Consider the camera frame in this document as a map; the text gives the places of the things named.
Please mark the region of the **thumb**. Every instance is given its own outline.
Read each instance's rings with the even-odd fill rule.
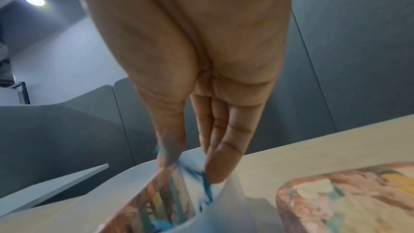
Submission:
[[[158,166],[170,166],[185,149],[185,101],[160,101],[140,91],[138,94],[148,109],[160,145]]]

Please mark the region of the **printed illustration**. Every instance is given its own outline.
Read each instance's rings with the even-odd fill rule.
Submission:
[[[175,167],[160,171],[136,197],[99,227],[99,233],[157,233],[195,216],[184,177]]]
[[[414,164],[293,179],[278,190],[276,205],[288,233],[411,233]]]

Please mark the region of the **finger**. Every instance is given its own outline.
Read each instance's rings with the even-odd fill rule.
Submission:
[[[207,154],[206,176],[211,183],[226,179],[245,154],[260,121],[264,103],[252,107],[229,107],[229,124],[222,141]]]
[[[213,110],[214,123],[211,133],[210,147],[212,150],[216,149],[223,139],[229,123],[229,106],[226,102],[220,99],[212,99],[211,107]]]
[[[185,102],[164,102],[152,98],[142,90],[137,89],[137,92],[148,109],[160,145],[158,166],[170,166],[185,149]]]
[[[192,94],[191,103],[197,117],[197,126],[201,148],[207,154],[207,150],[210,147],[211,130],[213,128],[211,98]]]

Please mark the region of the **colorful picture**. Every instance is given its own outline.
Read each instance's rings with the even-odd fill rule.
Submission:
[[[293,179],[278,190],[276,205],[287,233],[411,233],[414,164]]]
[[[96,233],[157,233],[195,216],[184,177],[175,167],[160,171]]]

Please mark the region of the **desk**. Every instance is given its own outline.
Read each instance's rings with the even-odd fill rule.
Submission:
[[[258,232],[282,232],[275,198],[283,183],[298,177],[397,161],[414,161],[414,115],[246,155],[237,172]],[[24,211],[25,218],[50,218],[45,211],[30,211]]]

